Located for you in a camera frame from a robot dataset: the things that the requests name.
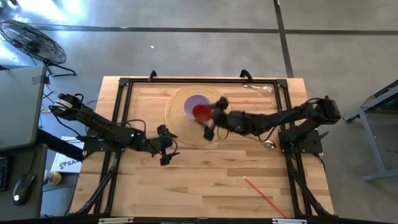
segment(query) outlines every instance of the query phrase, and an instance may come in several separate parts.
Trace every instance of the computer mouse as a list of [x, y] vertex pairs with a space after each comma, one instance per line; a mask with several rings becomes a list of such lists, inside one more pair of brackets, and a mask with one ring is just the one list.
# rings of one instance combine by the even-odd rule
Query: computer mouse
[[25, 174], [17, 181], [12, 192], [12, 202], [15, 205], [24, 205], [29, 200], [34, 179], [34, 175]]

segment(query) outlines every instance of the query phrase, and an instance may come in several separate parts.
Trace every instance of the gray floor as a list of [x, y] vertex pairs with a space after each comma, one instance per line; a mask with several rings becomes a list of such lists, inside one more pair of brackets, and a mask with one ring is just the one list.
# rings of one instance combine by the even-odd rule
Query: gray floor
[[[5, 9], [0, 19], [104, 27], [277, 28], [271, 0], [19, 2], [25, 10]], [[398, 29], [395, 0], [280, 0], [280, 6], [287, 29]], [[65, 49], [68, 58], [64, 66], [78, 73], [77, 77], [53, 78], [50, 89], [56, 93], [82, 93], [85, 101], [96, 99], [105, 75], [149, 75], [156, 70], [162, 76], [236, 76], [245, 68], [254, 77], [287, 76], [278, 34], [45, 33]], [[287, 45], [294, 77], [305, 79], [308, 96], [329, 95], [342, 114], [359, 108], [368, 96], [398, 77], [396, 35], [287, 35]], [[0, 45], [0, 52], [2, 65], [33, 65], [29, 57], [7, 43]], [[45, 100], [43, 107], [49, 103]], [[58, 137], [73, 135], [56, 125], [51, 114], [42, 115], [42, 122], [46, 131]], [[84, 132], [78, 123], [68, 125]], [[360, 123], [340, 121], [321, 130], [330, 131], [323, 146], [335, 213], [347, 218], [398, 222], [398, 179], [371, 184], [362, 180], [362, 175], [376, 171], [376, 165]], [[397, 164], [398, 154], [385, 156]], [[52, 157], [49, 153], [48, 164]], [[71, 185], [75, 177], [67, 179], [64, 184]], [[55, 195], [63, 200], [56, 209], [46, 204]], [[62, 215], [65, 195], [70, 195], [70, 188], [44, 193], [42, 213]]]

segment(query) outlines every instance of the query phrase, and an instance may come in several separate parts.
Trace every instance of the wooden table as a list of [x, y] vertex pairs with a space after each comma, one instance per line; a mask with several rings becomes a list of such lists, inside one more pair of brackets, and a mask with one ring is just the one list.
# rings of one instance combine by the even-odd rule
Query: wooden table
[[[104, 77], [99, 93], [96, 112], [108, 119], [112, 117], [119, 79]], [[301, 105], [307, 99], [303, 79], [288, 78], [287, 81], [292, 106]], [[155, 136], [156, 127], [165, 123], [164, 109], [170, 97], [186, 85], [188, 83], [135, 83], [127, 119], [145, 120], [147, 135]], [[273, 93], [243, 88], [241, 84], [210, 86], [228, 98], [232, 110], [264, 114], [277, 111]], [[126, 91], [118, 121], [121, 120], [125, 97]], [[132, 125], [142, 129], [140, 123]], [[279, 146], [277, 131], [270, 140]], [[285, 157], [278, 148], [266, 149], [258, 141], [230, 133], [227, 140], [208, 146], [193, 147], [179, 143], [178, 149], [181, 154], [166, 167], [159, 165], [159, 157], [151, 158], [144, 152], [126, 150], [123, 153], [113, 217], [282, 217], [243, 179], [244, 176], [288, 217], [294, 216]], [[103, 152], [96, 152], [83, 161], [71, 211], [78, 210], [97, 187], [103, 157]], [[303, 164], [309, 189], [324, 208], [333, 213], [320, 160], [304, 154]], [[298, 194], [300, 208], [304, 211], [299, 190]], [[104, 191], [102, 208], [107, 196], [108, 187]]]

